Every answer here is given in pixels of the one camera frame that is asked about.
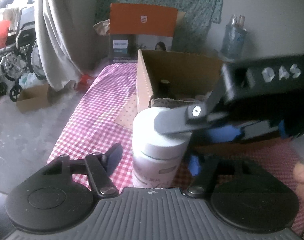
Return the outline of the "black cylinder gold cap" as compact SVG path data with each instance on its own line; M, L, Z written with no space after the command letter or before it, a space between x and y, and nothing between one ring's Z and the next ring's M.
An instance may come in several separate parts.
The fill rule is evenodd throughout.
M171 92L170 81L160 80L158 82L158 98L168 98L176 100L176 96Z

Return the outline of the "white lidded plastic jar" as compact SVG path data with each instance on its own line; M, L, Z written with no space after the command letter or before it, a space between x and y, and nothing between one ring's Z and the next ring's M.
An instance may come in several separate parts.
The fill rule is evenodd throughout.
M139 112L133 122L132 183L141 188L171 187L187 151L191 132L161 135L154 128L156 116L170 111L151 107Z

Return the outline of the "pink checkered tablecloth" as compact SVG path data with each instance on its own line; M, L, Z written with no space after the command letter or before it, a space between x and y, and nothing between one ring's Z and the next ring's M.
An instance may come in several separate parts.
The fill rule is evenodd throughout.
M78 103L48 158L66 154L83 159L91 153L104 153L120 143L123 157L111 176L117 189L132 186L132 130L115 123L115 118L136 92L137 66L111 64L103 69ZM298 161L288 140L275 139L252 145L218 144L215 152L233 159L248 158L290 187L296 189L293 168Z

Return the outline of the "brown cardboard box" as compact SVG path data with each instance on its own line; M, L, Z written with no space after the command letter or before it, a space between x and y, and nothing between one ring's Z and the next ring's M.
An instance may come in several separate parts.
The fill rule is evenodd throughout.
M137 110L151 106L176 107L182 100L211 92L220 77L223 61L205 55L173 51L139 50L137 58ZM169 93L177 100L157 100L158 85L169 81Z

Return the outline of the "blue water jug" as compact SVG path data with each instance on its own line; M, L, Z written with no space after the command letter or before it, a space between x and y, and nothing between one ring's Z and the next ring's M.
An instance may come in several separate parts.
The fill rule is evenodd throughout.
M220 52L230 60L237 60L241 57L247 30L244 28L245 16L233 15L226 25Z

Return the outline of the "small cardboard box on floor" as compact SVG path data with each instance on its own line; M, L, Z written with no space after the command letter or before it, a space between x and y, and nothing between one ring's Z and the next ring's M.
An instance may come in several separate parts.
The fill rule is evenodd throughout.
M16 107L21 113L46 108L50 106L48 91L49 85L47 83L24 89L15 103Z

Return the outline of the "orange Philips product box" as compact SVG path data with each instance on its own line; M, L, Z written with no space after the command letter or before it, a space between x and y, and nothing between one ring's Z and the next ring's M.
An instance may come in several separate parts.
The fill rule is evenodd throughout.
M110 51L114 63L136 62L138 51L172 49L178 10L150 4L110 5Z

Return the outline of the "wheelchair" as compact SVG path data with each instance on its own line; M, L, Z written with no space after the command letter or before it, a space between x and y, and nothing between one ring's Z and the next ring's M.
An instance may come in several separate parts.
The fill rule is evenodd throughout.
M0 48L0 96L7 93L7 85L1 81L5 77L14 83L9 97L16 102L23 90L20 80L25 74L37 80L46 79L36 40L34 0L28 0L19 11L15 35L10 41L11 44Z

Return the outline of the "grey curtain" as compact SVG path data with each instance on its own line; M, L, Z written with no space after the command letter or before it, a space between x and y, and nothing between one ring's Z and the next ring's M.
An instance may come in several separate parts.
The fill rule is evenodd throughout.
M92 70L98 49L96 0L35 0L35 30L42 68L56 91Z

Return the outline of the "red bag on wheelchair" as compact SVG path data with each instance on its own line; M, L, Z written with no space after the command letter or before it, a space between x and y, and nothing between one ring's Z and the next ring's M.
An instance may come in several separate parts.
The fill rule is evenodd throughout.
M6 46L9 28L10 28L9 20L0 21L0 49Z

